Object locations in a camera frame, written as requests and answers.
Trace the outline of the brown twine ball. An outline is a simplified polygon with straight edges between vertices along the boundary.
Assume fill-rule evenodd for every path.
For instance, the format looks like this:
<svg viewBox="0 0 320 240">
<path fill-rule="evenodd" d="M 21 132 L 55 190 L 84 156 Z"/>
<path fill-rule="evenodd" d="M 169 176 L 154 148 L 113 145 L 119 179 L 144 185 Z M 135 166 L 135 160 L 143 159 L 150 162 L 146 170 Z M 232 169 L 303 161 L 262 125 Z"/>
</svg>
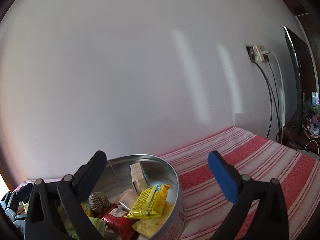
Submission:
<svg viewBox="0 0 320 240">
<path fill-rule="evenodd" d="M 93 192 L 89 195 L 88 203 L 95 213 L 103 213 L 111 203 L 103 192 Z"/>
</svg>

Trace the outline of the round metal tin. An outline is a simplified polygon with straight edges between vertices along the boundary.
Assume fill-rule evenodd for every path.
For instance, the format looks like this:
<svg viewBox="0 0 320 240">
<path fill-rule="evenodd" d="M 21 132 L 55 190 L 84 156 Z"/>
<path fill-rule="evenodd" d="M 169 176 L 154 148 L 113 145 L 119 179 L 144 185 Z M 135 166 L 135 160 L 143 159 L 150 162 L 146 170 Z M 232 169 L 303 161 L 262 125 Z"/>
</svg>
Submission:
<svg viewBox="0 0 320 240">
<path fill-rule="evenodd" d="M 140 163 L 144 172 L 146 183 L 149 187 L 158 184 L 170 184 L 167 202 L 173 204 L 172 211 L 150 239 L 179 239 L 186 224 L 187 208 L 182 196 L 181 184 L 177 172 L 166 160 L 149 154 L 133 154 L 111 159 L 106 162 L 106 167 L 96 183 L 92 192 L 103 192 L 111 203 L 116 202 L 125 190 L 134 189 L 131 181 L 130 165 Z M 61 193 L 67 195 L 63 200 L 81 202 L 77 200 L 73 180 L 75 174 L 67 174 L 58 183 Z"/>
</svg>

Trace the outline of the pink snack packet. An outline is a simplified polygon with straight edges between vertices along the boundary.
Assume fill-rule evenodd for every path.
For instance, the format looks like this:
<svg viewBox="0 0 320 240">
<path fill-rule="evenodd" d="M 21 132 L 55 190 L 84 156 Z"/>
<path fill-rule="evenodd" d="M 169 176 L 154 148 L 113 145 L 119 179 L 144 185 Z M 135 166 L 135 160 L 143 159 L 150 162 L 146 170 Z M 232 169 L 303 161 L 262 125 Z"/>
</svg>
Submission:
<svg viewBox="0 0 320 240">
<path fill-rule="evenodd" d="M 125 190 L 118 198 L 117 204 L 121 205 L 125 210 L 130 211 L 135 204 L 138 195 L 132 189 Z"/>
</svg>

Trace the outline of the green tissue pack front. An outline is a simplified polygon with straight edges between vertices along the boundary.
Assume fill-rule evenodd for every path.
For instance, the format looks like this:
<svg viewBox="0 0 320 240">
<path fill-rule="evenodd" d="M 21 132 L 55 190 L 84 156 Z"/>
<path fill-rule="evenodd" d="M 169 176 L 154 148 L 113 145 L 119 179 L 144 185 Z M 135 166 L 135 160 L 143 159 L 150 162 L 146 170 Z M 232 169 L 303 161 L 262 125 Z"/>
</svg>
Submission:
<svg viewBox="0 0 320 240">
<path fill-rule="evenodd" d="M 89 220 L 91 223 L 94 225 L 94 227 L 97 229 L 97 231 L 102 235 L 102 237 L 105 237 L 105 228 L 106 228 L 106 223 L 99 219 L 99 218 L 94 218 L 94 217 L 89 217 Z M 74 239 L 80 239 L 74 229 L 72 230 L 67 230 L 68 234 L 73 237 Z"/>
</svg>

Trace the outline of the pink patterned small box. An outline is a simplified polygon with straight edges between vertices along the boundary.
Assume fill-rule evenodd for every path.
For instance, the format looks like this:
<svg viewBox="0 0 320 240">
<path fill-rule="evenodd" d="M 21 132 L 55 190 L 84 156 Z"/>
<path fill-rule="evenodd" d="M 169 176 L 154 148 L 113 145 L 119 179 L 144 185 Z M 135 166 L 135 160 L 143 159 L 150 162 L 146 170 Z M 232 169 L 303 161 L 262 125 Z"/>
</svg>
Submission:
<svg viewBox="0 0 320 240">
<path fill-rule="evenodd" d="M 148 188 L 141 164 L 131 164 L 130 171 L 133 188 L 136 194 L 140 195 L 143 190 Z"/>
</svg>

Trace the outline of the red snack packet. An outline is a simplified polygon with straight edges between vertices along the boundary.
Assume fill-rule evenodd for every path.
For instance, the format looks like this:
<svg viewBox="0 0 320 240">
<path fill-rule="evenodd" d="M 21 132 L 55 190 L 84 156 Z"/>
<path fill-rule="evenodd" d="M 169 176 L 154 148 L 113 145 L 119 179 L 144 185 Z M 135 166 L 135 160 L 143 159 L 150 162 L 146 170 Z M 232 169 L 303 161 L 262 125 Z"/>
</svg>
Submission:
<svg viewBox="0 0 320 240">
<path fill-rule="evenodd" d="M 122 240 L 129 240 L 136 233 L 132 227 L 135 220 L 126 218 L 126 215 L 126 210 L 119 209 L 117 204 L 111 204 L 100 219 L 105 221 L 106 225 L 117 233 Z"/>
</svg>

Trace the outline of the yellow printed snack packet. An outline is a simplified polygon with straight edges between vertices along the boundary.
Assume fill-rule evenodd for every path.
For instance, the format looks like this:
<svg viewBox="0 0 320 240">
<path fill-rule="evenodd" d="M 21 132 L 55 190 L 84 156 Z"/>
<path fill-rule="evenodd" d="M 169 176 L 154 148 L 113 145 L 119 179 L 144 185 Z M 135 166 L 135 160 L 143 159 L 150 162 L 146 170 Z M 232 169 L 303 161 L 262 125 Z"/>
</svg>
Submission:
<svg viewBox="0 0 320 240">
<path fill-rule="evenodd" d="M 124 217 L 134 220 L 161 217 L 170 188 L 171 185 L 158 184 L 143 190 Z"/>
</svg>

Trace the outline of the yellow sponge piece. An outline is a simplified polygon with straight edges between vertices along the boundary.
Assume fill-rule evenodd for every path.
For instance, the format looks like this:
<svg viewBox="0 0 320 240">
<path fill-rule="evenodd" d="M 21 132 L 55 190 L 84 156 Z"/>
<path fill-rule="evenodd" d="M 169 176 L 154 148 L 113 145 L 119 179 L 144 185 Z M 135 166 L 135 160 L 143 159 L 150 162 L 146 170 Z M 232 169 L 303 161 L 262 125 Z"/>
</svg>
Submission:
<svg viewBox="0 0 320 240">
<path fill-rule="evenodd" d="M 145 238 L 152 237 L 169 217 L 173 204 L 165 202 L 161 217 L 152 219 L 140 219 L 136 221 L 132 228 Z"/>
</svg>

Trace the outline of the yellow orange snack packet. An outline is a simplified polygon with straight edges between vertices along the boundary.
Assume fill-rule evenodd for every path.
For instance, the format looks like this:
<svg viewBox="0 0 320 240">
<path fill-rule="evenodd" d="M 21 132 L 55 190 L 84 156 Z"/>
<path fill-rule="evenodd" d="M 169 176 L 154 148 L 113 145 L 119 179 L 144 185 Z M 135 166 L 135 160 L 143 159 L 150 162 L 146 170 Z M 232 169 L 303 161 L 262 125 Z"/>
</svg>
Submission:
<svg viewBox="0 0 320 240">
<path fill-rule="evenodd" d="M 95 217 L 94 212 L 92 211 L 91 207 L 89 204 L 81 204 L 82 209 L 84 210 L 85 214 L 88 217 Z M 66 230 L 73 230 L 73 225 L 71 224 L 70 219 L 67 216 L 67 213 L 65 212 L 63 205 L 61 204 L 58 208 L 57 208 L 59 215 L 61 217 L 61 220 L 66 228 Z"/>
</svg>

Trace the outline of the red white striped bedspread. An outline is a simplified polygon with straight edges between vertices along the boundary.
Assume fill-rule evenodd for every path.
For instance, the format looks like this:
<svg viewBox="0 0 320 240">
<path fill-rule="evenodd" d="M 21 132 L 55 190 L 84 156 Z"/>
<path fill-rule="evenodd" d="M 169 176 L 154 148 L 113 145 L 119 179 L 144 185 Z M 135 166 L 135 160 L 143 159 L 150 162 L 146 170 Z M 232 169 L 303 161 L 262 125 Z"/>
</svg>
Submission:
<svg viewBox="0 0 320 240">
<path fill-rule="evenodd" d="M 259 181 L 277 178 L 287 206 L 289 238 L 319 239 L 311 231 L 319 225 L 319 162 L 237 127 L 159 156 L 173 166 L 181 184 L 187 218 L 180 239 L 209 239 L 232 207 L 207 165 L 213 150 L 241 174 Z"/>
</svg>

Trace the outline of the wooden desk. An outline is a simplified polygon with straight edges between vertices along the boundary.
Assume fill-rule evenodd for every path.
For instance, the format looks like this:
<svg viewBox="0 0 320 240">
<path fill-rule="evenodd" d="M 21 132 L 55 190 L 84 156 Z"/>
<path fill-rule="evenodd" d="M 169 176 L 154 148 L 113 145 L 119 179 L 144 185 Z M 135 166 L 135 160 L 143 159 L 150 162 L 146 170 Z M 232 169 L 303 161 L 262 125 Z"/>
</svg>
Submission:
<svg viewBox="0 0 320 240">
<path fill-rule="evenodd" d="M 306 132 L 298 133 L 291 120 L 283 130 L 283 145 L 319 161 L 319 138 L 312 138 Z"/>
</svg>

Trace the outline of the black monitor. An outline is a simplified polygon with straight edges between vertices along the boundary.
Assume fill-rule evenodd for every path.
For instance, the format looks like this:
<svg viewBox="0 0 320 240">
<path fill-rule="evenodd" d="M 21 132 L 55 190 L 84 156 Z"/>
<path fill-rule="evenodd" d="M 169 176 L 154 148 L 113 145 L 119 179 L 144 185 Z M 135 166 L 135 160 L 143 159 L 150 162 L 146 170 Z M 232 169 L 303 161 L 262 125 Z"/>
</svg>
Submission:
<svg viewBox="0 0 320 240">
<path fill-rule="evenodd" d="M 304 103 L 310 102 L 312 93 L 317 92 L 316 76 L 308 45 L 287 26 L 284 26 L 285 40 L 296 80 L 297 108 L 294 127 L 302 132 Z"/>
</svg>

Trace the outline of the white wall socket adapter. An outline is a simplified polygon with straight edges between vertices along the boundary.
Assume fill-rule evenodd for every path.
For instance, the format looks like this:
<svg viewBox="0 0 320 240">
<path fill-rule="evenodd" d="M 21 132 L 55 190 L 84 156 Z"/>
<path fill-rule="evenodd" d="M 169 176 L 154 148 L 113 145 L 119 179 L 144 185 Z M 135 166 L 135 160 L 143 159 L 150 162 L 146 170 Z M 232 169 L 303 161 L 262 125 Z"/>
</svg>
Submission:
<svg viewBox="0 0 320 240">
<path fill-rule="evenodd" d="M 265 62 L 271 51 L 266 50 L 262 45 L 246 46 L 251 61 Z"/>
</svg>

